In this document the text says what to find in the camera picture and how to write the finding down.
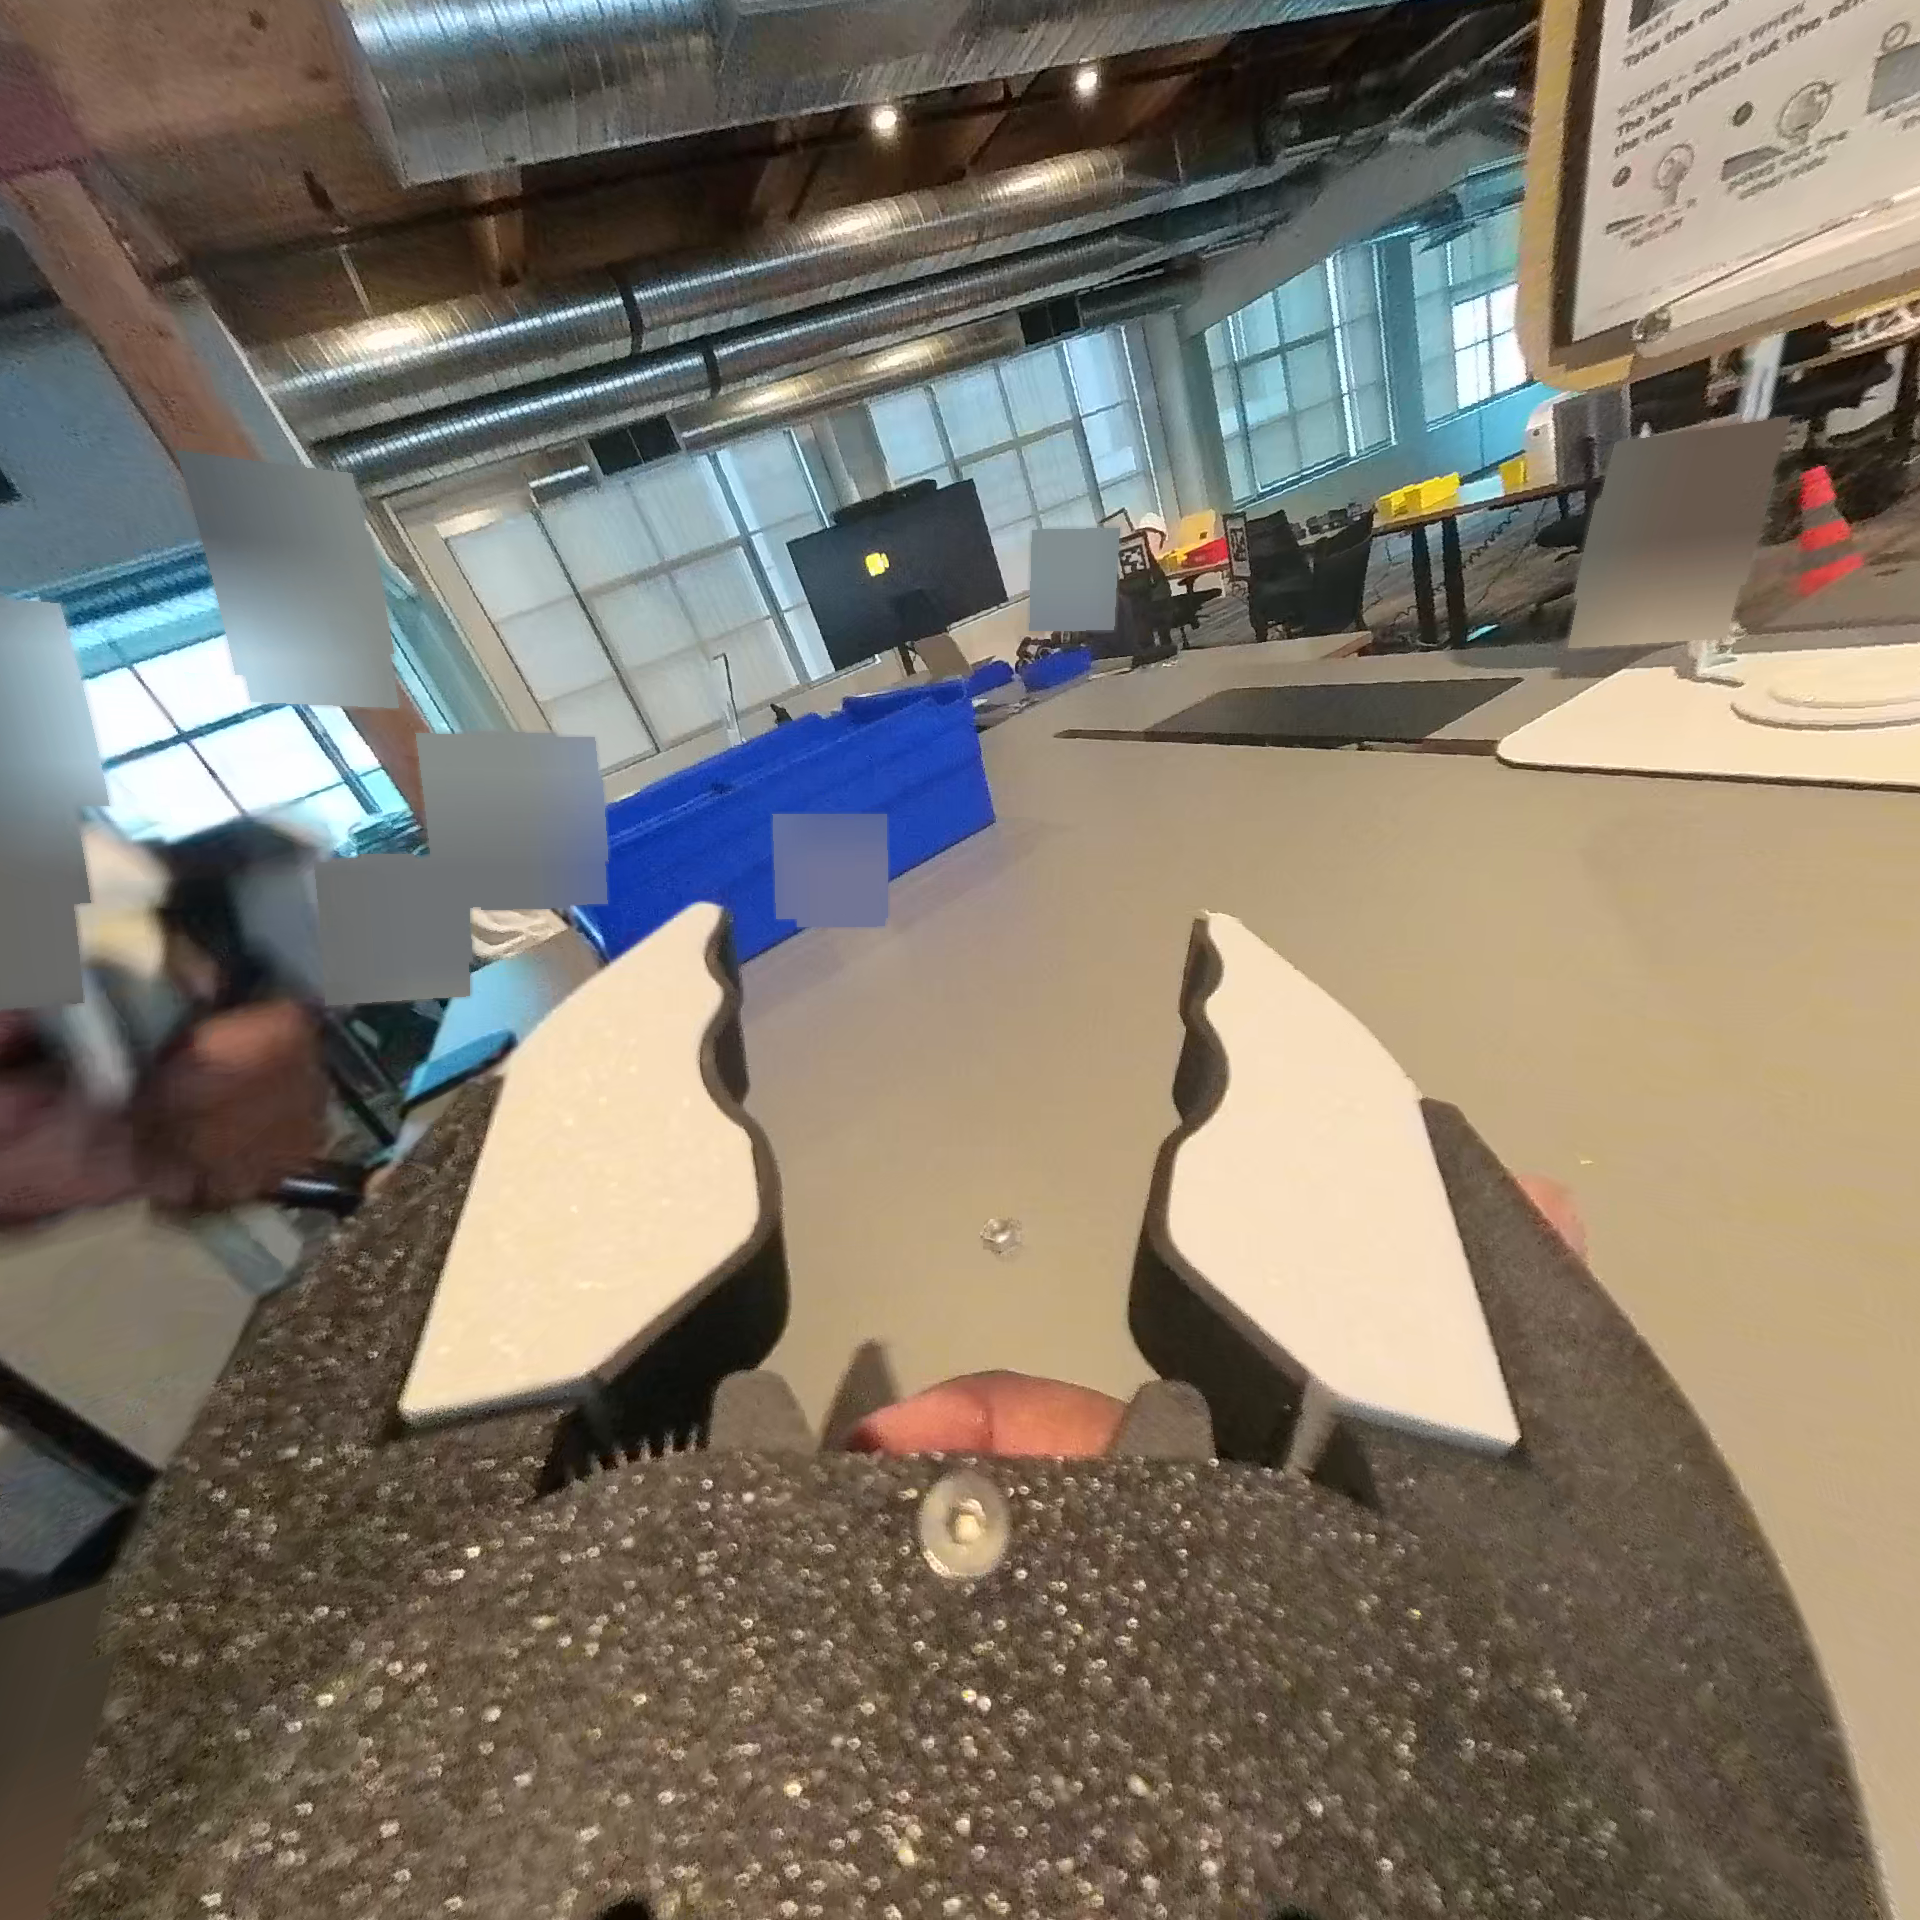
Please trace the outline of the black office chair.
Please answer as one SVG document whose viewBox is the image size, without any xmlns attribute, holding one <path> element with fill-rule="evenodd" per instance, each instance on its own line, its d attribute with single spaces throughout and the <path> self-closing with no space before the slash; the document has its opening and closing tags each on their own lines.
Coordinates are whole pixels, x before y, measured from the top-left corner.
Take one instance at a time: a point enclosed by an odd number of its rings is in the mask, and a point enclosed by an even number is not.
<svg viewBox="0 0 1920 1920">
<path fill-rule="evenodd" d="M 1221 596 L 1218 588 L 1177 585 L 1147 566 L 1123 574 L 1115 602 L 1115 642 L 1131 666 L 1160 664 L 1181 650 L 1201 614 Z"/>
<path fill-rule="evenodd" d="M 1247 521 L 1247 602 L 1257 642 L 1363 633 L 1376 512 L 1305 542 L 1284 512 Z"/>
</svg>

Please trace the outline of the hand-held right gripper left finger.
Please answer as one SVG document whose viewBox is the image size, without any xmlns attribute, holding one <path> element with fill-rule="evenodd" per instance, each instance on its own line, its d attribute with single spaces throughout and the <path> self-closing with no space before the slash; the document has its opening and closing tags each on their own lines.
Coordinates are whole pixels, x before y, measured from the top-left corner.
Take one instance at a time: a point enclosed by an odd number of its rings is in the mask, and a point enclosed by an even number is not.
<svg viewBox="0 0 1920 1920">
<path fill-rule="evenodd" d="M 580 1405 L 649 1360 L 699 1401 L 787 1316 L 781 1183 L 748 1110 L 732 916 L 693 902 L 517 1045 L 397 1417 Z"/>
</svg>

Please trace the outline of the black television screen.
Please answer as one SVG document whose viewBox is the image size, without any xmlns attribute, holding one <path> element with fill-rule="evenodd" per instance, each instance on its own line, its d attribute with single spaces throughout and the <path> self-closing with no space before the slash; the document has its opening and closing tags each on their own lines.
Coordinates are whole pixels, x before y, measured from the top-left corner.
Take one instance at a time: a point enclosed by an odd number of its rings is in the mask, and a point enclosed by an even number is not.
<svg viewBox="0 0 1920 1920">
<path fill-rule="evenodd" d="M 1010 596 L 971 478 L 857 501 L 784 553 L 834 669 L 949 633 Z"/>
</svg>

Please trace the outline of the silver ventilation duct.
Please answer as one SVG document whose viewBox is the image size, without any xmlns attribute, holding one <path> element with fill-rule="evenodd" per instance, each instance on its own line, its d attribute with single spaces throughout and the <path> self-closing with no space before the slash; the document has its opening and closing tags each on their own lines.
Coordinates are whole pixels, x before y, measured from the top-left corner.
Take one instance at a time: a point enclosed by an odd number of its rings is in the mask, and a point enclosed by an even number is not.
<svg viewBox="0 0 1920 1920">
<path fill-rule="evenodd" d="M 603 457 L 615 471 L 1180 306 L 1196 282 L 1188 258 L 1099 233 L 354 429 L 312 457 L 371 496 L 631 439 Z"/>
<path fill-rule="evenodd" d="M 408 184 L 756 127 L 945 167 L 1129 136 L 1209 92 L 1371 101 L 1440 79 L 1537 5 L 351 2 L 328 5 L 378 146 Z"/>
<path fill-rule="evenodd" d="M 1143 136 L 831 208 L 681 260 L 634 260 L 545 289 L 469 294 L 251 351 L 306 439 L 586 373 L 1247 184 L 1247 144 Z"/>
</svg>

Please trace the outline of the person's right hand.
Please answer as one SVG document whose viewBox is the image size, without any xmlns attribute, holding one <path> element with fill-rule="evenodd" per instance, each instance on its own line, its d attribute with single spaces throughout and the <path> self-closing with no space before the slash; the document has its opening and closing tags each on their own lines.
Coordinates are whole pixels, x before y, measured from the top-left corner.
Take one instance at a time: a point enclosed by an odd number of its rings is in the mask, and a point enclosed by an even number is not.
<svg viewBox="0 0 1920 1920">
<path fill-rule="evenodd" d="M 1125 1413 L 1123 1401 L 1079 1382 L 991 1370 L 875 1407 L 847 1446 L 875 1456 L 1101 1456 Z"/>
</svg>

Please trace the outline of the person's left forearm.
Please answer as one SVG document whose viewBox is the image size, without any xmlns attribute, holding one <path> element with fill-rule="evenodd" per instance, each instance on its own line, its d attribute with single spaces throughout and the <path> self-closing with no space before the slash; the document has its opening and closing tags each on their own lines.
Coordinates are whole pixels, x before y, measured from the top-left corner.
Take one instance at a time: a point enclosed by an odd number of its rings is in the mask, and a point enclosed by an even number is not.
<svg viewBox="0 0 1920 1920">
<path fill-rule="evenodd" d="M 28 1014 L 2 1013 L 2 1226 L 149 1194 L 137 1120 L 87 1097 Z"/>
</svg>

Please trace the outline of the white clip bar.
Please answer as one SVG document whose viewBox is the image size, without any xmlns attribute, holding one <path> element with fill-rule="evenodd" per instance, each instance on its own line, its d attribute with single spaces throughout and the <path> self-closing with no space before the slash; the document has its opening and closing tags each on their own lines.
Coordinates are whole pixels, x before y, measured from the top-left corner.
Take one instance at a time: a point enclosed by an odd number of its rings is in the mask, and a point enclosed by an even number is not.
<svg viewBox="0 0 1920 1920">
<path fill-rule="evenodd" d="M 1693 359 L 1833 313 L 1908 296 L 1919 281 L 1919 188 L 1885 197 L 1738 268 L 1690 281 L 1635 319 L 1640 359 Z"/>
</svg>

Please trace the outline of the white base board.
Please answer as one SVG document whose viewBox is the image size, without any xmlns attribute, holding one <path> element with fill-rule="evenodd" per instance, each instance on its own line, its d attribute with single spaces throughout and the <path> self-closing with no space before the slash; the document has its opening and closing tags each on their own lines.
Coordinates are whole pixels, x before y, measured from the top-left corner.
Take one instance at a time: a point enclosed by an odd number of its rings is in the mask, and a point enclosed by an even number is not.
<svg viewBox="0 0 1920 1920">
<path fill-rule="evenodd" d="M 1533 773 L 1688 777 L 1746 784 L 1919 789 L 1915 727 L 1783 732 L 1738 717 L 1729 687 L 1681 666 L 1627 666 L 1498 742 Z"/>
</svg>

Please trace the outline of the person's left hand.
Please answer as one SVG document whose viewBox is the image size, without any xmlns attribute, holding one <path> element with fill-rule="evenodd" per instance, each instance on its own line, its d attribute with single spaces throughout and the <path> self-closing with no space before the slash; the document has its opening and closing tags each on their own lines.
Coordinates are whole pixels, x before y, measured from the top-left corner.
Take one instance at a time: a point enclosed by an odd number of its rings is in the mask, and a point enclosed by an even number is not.
<svg viewBox="0 0 1920 1920">
<path fill-rule="evenodd" d="M 328 1126 L 319 1018 L 287 998 L 215 1014 L 135 1100 L 135 1197 L 185 1216 L 260 1201 L 323 1160 Z"/>
</svg>

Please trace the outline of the clear acrylic stand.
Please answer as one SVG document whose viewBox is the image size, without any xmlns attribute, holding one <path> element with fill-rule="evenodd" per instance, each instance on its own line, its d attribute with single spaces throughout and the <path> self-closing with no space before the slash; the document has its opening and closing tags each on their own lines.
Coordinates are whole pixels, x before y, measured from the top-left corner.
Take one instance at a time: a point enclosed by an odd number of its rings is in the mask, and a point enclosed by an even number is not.
<svg viewBox="0 0 1920 1920">
<path fill-rule="evenodd" d="M 1889 732 L 1915 727 L 1915 550 L 1884 557 L 1864 550 L 1851 503 L 1842 496 L 1831 457 L 1809 445 L 1793 471 L 1793 532 L 1796 536 L 1799 472 L 1824 463 L 1837 503 L 1853 526 L 1864 568 L 1836 588 L 1794 598 L 1794 609 L 1760 637 L 1730 614 L 1722 630 L 1691 639 L 1684 672 L 1693 684 L 1729 687 L 1738 717 L 1783 732 Z"/>
</svg>

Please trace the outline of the orange traffic cone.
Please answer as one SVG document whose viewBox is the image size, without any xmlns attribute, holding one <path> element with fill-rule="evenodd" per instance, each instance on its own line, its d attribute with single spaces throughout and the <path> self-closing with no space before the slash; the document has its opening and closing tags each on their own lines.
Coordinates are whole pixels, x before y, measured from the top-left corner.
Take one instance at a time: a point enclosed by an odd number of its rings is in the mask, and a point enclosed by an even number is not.
<svg viewBox="0 0 1920 1920">
<path fill-rule="evenodd" d="M 1799 472 L 1794 596 L 1809 600 L 1864 568 L 1853 526 L 1844 518 L 1833 476 L 1824 463 Z"/>
</svg>

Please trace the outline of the large blue storage bin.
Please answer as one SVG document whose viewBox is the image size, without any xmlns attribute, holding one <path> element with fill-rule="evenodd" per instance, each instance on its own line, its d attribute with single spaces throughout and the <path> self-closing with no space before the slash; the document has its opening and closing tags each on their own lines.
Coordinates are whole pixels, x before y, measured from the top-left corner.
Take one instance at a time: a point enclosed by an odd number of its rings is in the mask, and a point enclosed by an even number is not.
<svg viewBox="0 0 1920 1920">
<path fill-rule="evenodd" d="M 573 906 L 615 959 L 683 906 L 723 904 L 748 961 L 801 926 L 778 912 L 778 818 L 873 813 L 895 879 L 994 824 L 968 698 L 873 694 L 812 712 L 609 804 L 609 897 Z"/>
</svg>

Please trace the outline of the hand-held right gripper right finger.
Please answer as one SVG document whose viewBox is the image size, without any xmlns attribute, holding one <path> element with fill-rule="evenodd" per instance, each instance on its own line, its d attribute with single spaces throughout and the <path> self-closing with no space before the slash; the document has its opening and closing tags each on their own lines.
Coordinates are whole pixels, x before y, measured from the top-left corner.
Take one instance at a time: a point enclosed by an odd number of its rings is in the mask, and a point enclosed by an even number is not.
<svg viewBox="0 0 1920 1920">
<path fill-rule="evenodd" d="M 1191 926 L 1176 1124 L 1129 1327 L 1226 1458 L 1322 1458 L 1375 1426 L 1501 1458 L 1521 1442 L 1412 1078 L 1249 926 Z"/>
</svg>

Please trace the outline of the black table mat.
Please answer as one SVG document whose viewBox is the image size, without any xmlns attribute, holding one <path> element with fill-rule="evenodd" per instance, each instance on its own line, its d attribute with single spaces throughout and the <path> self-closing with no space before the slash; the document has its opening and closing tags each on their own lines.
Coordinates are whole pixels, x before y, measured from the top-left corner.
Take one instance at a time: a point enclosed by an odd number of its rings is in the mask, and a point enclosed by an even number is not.
<svg viewBox="0 0 1920 1920">
<path fill-rule="evenodd" d="M 1140 735 L 1235 748 L 1417 744 L 1521 684 L 1506 676 L 1227 687 L 1154 721 Z"/>
</svg>

